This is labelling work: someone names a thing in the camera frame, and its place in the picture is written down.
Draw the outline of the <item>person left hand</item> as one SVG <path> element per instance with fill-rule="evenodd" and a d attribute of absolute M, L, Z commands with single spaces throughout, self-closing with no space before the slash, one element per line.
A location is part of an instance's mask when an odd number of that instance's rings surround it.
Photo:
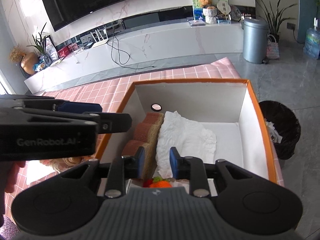
<path fill-rule="evenodd" d="M 17 176 L 20 168 L 25 167 L 26 161 L 1 161 L 0 164 L 0 226 L 4 223 L 3 215 L 5 214 L 5 193 L 12 193 L 14 191 L 14 185 L 17 181 Z"/>

